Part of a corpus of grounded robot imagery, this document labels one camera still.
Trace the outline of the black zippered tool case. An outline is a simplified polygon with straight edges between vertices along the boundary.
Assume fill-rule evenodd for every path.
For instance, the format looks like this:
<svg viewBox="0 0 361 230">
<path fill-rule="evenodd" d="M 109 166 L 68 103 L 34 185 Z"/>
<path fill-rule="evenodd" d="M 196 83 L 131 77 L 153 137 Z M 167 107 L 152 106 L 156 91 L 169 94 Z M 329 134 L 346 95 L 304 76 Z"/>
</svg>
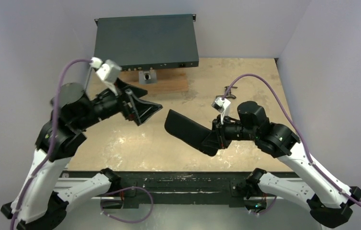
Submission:
<svg viewBox="0 0 361 230">
<path fill-rule="evenodd" d="M 217 149 L 203 145 L 203 141 L 211 134 L 211 130 L 169 109 L 164 124 L 165 130 L 172 136 L 208 156 L 215 156 Z"/>
</svg>

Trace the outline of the dark green rack device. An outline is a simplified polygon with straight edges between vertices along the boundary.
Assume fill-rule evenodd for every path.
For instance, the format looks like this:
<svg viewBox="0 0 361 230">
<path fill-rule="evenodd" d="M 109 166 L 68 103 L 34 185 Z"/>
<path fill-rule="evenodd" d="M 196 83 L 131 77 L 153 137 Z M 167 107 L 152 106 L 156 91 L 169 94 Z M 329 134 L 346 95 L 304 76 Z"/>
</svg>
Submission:
<svg viewBox="0 0 361 230">
<path fill-rule="evenodd" d="M 194 14 L 99 18 L 94 56 L 123 71 L 199 65 Z"/>
</svg>

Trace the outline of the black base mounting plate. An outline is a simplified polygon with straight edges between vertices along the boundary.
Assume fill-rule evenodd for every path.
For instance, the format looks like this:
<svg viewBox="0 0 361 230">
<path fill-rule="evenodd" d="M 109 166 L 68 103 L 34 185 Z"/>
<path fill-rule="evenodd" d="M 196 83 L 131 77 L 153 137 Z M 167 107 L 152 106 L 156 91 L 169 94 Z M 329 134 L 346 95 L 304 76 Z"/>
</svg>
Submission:
<svg viewBox="0 0 361 230">
<path fill-rule="evenodd" d="M 155 205 L 226 205 L 264 209 L 274 199 L 249 185 L 248 172 L 114 172 L 102 169 L 113 179 L 113 190 L 123 208 Z"/>
</svg>

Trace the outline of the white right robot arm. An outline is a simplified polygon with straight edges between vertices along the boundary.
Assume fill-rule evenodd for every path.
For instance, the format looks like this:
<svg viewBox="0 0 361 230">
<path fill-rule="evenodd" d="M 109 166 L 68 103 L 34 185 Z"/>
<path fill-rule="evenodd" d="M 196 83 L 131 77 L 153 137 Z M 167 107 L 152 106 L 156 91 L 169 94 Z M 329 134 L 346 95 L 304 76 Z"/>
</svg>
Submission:
<svg viewBox="0 0 361 230">
<path fill-rule="evenodd" d="M 351 206 L 361 199 L 361 189 L 344 184 L 313 160 L 305 152 L 304 142 L 289 127 L 270 122 L 264 108 L 256 102 L 241 103 L 239 119 L 228 115 L 230 104 L 220 97 L 212 103 L 219 115 L 203 141 L 211 154 L 226 149 L 233 140 L 253 141 L 258 149 L 288 166 L 302 179 L 302 183 L 290 182 L 256 168 L 240 190 L 245 191 L 247 197 L 259 193 L 279 196 L 303 207 L 318 223 L 331 229 L 347 223 L 353 213 Z"/>
</svg>

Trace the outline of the grey metal bracket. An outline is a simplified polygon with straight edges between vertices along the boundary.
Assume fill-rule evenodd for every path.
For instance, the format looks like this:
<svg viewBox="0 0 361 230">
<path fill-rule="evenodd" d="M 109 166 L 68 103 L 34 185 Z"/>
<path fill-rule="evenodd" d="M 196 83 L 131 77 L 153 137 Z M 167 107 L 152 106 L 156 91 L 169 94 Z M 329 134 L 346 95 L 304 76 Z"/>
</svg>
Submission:
<svg viewBox="0 0 361 230">
<path fill-rule="evenodd" d="M 153 69 L 139 71 L 138 78 L 140 84 L 155 84 L 158 81 L 156 71 Z"/>
</svg>

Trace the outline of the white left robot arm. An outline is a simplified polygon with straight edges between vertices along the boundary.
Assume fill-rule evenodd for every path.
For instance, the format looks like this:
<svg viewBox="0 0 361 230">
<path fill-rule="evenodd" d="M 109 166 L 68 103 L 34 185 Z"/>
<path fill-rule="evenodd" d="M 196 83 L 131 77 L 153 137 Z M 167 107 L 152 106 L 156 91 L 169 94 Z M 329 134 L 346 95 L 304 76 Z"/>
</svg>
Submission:
<svg viewBox="0 0 361 230">
<path fill-rule="evenodd" d="M 52 230 L 67 213 L 98 196 L 123 196 L 121 177 L 112 169 L 101 169 L 92 178 L 58 192 L 55 185 L 86 140 L 85 131 L 114 115 L 140 126 L 162 109 L 143 100 L 147 91 L 116 80 L 90 99 L 82 85 L 67 83 L 51 100 L 50 120 L 35 142 L 34 159 L 16 199 L 2 205 L 1 213 L 11 220 L 12 230 Z"/>
</svg>

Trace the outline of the wooden board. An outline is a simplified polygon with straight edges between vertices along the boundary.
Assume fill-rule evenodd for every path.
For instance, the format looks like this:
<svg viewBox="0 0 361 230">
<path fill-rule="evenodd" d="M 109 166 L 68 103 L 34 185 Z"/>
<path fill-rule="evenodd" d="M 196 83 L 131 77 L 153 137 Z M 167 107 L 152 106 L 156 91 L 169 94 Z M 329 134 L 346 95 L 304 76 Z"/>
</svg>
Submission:
<svg viewBox="0 0 361 230">
<path fill-rule="evenodd" d="M 128 84 L 145 89 L 148 94 L 168 94 L 187 92 L 189 84 L 187 74 L 181 69 L 162 69 L 157 70 L 157 83 L 141 84 L 139 83 L 138 72 L 121 72 L 120 79 Z"/>
</svg>

